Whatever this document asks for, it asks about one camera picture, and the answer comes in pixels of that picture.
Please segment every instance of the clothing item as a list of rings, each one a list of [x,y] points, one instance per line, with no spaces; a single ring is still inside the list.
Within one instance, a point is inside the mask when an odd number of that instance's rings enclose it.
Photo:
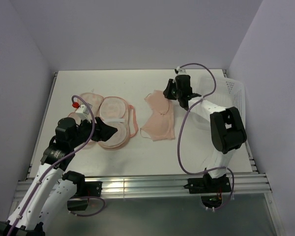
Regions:
[[[152,116],[141,128],[153,141],[174,139],[174,108],[170,100],[166,99],[163,92],[155,90],[149,94],[145,101],[153,111]]]
[[[133,126],[135,129],[133,134],[130,134],[128,124],[131,110],[133,110]],[[99,117],[101,117],[107,125],[118,129],[118,132],[106,142],[98,142],[102,148],[121,148],[138,132],[138,124],[134,107],[129,105],[120,97],[106,97],[99,107]]]
[[[129,105],[124,99],[120,97],[102,97],[94,93],[83,93],[80,95],[87,103],[91,105],[91,110],[94,116],[99,116],[107,125],[118,129],[109,140],[106,142],[98,142],[98,144],[105,149],[118,149],[126,145],[130,138],[134,137],[138,132],[138,125],[136,120],[135,109]],[[129,128],[129,113],[133,110],[133,125],[134,133],[130,134]],[[75,119],[76,123],[81,122],[80,118],[75,114],[69,114],[69,117]],[[92,146],[94,141],[89,142],[86,147]]]

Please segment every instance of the white laundry basket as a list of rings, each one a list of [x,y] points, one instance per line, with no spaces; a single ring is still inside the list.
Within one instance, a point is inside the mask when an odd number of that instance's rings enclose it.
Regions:
[[[223,107],[236,107],[239,110],[242,123],[246,126],[246,113],[245,113],[245,89],[244,85],[236,80],[215,77],[216,78],[216,91],[214,94],[206,97],[205,99]],[[197,83],[197,87],[193,92],[201,95],[208,94],[214,88],[214,82],[211,76],[203,76]],[[207,120],[197,114],[192,114],[193,122],[196,127],[201,129],[210,130],[210,124]]]

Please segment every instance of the white wall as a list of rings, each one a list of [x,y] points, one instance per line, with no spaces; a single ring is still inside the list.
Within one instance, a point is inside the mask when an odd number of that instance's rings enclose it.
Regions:
[[[264,0],[230,68],[246,87],[248,140],[295,236],[295,0]]]
[[[11,0],[57,70],[228,68],[262,0]]]
[[[24,178],[52,74],[12,4],[0,0],[0,220]]]

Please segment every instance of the white table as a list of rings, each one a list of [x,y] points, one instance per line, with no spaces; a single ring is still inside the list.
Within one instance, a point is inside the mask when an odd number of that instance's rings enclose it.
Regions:
[[[223,76],[222,70],[212,70],[215,76]],[[187,70],[193,78],[208,74],[205,70]],[[33,155],[29,177],[34,177],[49,140],[55,135],[57,122],[74,109],[71,96],[93,92],[106,96],[119,96],[136,109],[139,128],[150,117],[152,111],[144,98],[155,89],[164,90],[168,79],[174,78],[173,70],[98,70],[60,71],[58,73],[37,148]],[[138,133],[120,150],[104,150],[98,144],[78,152],[68,170],[92,176],[150,176],[177,175],[184,172],[177,161],[177,137],[185,110],[175,105],[175,140],[153,142]],[[213,152],[210,132],[195,128],[188,118],[181,141],[181,156],[185,168],[190,172],[203,170]],[[229,167],[235,173],[250,173],[248,152],[245,145],[234,154]]]

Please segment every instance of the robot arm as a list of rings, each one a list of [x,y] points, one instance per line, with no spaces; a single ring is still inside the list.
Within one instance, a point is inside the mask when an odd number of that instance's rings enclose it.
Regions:
[[[207,121],[211,126],[211,139],[215,147],[211,163],[207,169],[215,167],[227,167],[236,149],[240,148],[247,140],[247,135],[236,107],[225,108],[203,100],[200,94],[193,93],[190,76],[184,69],[175,70],[177,76],[168,81],[163,94],[167,99],[178,100],[185,110],[196,113]],[[211,178],[220,178],[226,173],[226,169],[218,169],[209,172]]]
[[[74,148],[86,142],[92,131],[92,122],[88,119],[85,105],[78,105],[77,115],[81,123],[76,124],[73,118],[63,118],[58,122],[56,135],[50,140],[48,148],[44,151],[37,175],[19,204],[18,208],[10,215],[8,221],[0,221],[0,236],[44,236],[44,230],[49,226],[58,210],[77,192],[83,191],[85,177],[76,172],[63,175],[62,182],[50,197],[49,194],[65,172],[74,154],[55,165],[43,179],[46,172],[54,163],[72,153]],[[92,136],[93,141],[107,141],[117,129],[106,125],[99,117]]]

